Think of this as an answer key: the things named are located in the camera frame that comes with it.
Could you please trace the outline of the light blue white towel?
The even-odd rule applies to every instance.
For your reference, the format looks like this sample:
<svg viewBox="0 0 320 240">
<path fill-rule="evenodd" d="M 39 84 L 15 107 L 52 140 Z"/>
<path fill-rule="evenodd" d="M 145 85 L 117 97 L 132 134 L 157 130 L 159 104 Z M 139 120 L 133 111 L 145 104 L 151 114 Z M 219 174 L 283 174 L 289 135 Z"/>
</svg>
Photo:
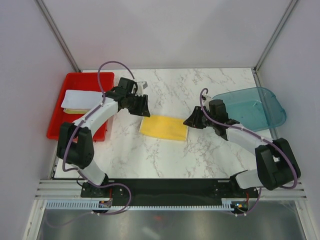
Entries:
<svg viewBox="0 0 320 240">
<path fill-rule="evenodd" d="M 98 91 L 68 89 L 60 106 L 69 110 L 90 110 L 102 99 L 103 95 Z"/>
</svg>

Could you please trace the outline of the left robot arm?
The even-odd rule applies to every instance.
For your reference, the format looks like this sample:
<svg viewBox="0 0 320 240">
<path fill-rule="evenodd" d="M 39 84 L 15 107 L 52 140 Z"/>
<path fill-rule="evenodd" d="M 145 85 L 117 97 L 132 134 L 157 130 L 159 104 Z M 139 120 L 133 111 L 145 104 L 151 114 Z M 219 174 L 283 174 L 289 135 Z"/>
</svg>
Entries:
<svg viewBox="0 0 320 240">
<path fill-rule="evenodd" d="M 85 115 L 74 122 L 64 122 L 60 126 L 56 156 L 72 168 L 63 168 L 68 172 L 76 170 L 79 175 L 92 184 L 92 191 L 98 197 L 105 197 L 110 190 L 106 182 L 108 176 L 94 160 L 93 136 L 98 129 L 116 113 L 127 109 L 131 115 L 150 117 L 148 87 L 145 81 L 136 82 L 120 78 L 117 86 L 102 94 L 102 100 Z"/>
</svg>

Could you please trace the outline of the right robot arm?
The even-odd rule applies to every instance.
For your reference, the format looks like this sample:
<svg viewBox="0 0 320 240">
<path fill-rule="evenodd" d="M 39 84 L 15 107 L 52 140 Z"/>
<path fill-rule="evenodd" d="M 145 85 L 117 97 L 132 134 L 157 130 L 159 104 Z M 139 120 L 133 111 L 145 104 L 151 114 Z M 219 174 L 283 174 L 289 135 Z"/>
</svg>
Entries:
<svg viewBox="0 0 320 240">
<path fill-rule="evenodd" d="M 277 188 L 294 189 L 301 171 L 289 142 L 284 138 L 265 138 L 238 121 L 229 118 L 222 100 L 211 100 L 208 106 L 195 106 L 184 125 L 204 129 L 210 127 L 219 137 L 235 143 L 255 157 L 256 168 L 238 172 L 230 177 L 229 193 L 241 197 L 248 188 L 264 187 L 269 191 Z"/>
</svg>

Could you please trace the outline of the yellow patterned towel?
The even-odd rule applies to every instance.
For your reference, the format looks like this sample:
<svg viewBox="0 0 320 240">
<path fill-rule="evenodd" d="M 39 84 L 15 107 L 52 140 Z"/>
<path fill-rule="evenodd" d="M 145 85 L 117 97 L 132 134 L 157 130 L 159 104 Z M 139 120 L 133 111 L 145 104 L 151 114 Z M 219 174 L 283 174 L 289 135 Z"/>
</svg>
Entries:
<svg viewBox="0 0 320 240">
<path fill-rule="evenodd" d="M 71 109 L 71 108 L 64 108 L 63 112 L 69 115 L 84 115 L 88 112 L 88 109 Z"/>
</svg>

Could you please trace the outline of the cream towel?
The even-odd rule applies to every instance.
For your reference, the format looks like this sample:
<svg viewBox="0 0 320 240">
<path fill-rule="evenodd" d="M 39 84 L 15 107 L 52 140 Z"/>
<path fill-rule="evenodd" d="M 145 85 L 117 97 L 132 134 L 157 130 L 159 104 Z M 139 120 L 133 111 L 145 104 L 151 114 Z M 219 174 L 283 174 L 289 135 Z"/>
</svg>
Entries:
<svg viewBox="0 0 320 240">
<path fill-rule="evenodd" d="M 182 118 L 152 115 L 143 118 L 139 132 L 152 138 L 185 142 L 188 127 Z"/>
</svg>

